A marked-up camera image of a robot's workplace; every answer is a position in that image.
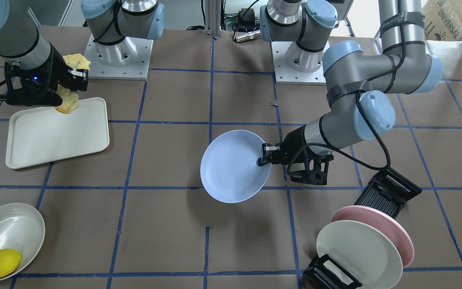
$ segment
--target black plastic holder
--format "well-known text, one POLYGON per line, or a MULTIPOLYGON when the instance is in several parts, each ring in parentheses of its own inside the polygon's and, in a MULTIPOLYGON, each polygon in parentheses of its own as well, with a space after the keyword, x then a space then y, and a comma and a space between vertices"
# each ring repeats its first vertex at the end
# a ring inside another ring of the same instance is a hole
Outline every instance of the black plastic holder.
POLYGON ((313 287, 322 287, 324 289, 356 289, 363 286, 349 271, 341 266, 336 260, 331 258, 328 254, 321 257, 316 257, 311 260, 310 266, 304 270, 303 275, 308 276, 308 281, 312 283, 313 287), (324 263, 330 261, 345 275, 347 275, 352 283, 345 284, 340 278, 332 271, 324 266, 324 263))
POLYGON ((392 168, 376 173, 354 205, 377 209, 396 218, 405 203, 422 189, 392 168))

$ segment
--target white tray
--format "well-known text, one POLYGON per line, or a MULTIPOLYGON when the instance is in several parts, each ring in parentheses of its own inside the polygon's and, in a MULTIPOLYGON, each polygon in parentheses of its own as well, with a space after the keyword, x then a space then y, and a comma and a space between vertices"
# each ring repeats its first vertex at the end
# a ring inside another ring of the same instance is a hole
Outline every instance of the white tray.
POLYGON ((10 118, 6 165, 20 169, 97 153, 110 144, 104 99, 79 101, 71 114, 52 107, 21 110, 10 118))

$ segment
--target pink plate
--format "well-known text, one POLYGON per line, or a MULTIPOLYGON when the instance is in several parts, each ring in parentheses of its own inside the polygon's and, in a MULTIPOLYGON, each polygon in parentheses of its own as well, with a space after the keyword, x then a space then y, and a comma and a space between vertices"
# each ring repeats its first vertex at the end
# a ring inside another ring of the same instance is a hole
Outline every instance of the pink plate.
POLYGON ((415 249, 411 238, 405 229, 387 214, 370 207, 354 205, 343 207, 332 216, 332 222, 341 220, 358 221, 378 229, 395 245, 404 267, 413 261, 415 249))

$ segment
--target metal mounting plate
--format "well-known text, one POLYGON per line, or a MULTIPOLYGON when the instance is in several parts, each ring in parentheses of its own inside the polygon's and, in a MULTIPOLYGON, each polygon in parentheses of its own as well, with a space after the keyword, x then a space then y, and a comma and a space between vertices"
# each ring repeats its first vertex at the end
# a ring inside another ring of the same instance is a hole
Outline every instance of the metal mounting plate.
MULTIPOLYGON (((307 85, 325 85, 324 71, 322 66, 313 73, 303 73, 291 68, 284 58, 290 41, 275 41, 271 43, 272 59, 274 61, 274 71, 276 73, 276 83, 278 84, 307 84, 307 85)), ((329 42, 326 43, 324 52, 329 48, 329 42)))
POLYGON ((133 63, 125 66, 108 66, 99 60, 95 52, 95 45, 92 42, 94 36, 90 35, 84 56, 90 64, 88 77, 92 79, 127 79, 127 80, 147 80, 149 72, 149 62, 151 60, 151 51, 153 40, 132 38, 138 54, 133 63))

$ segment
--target lemon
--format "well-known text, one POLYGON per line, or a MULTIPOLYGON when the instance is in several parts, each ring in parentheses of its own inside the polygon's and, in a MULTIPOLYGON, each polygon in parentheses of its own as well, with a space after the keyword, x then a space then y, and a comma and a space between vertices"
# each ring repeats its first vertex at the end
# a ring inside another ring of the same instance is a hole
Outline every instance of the lemon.
POLYGON ((0 250, 0 278, 7 276, 19 267, 22 254, 14 249, 0 250))

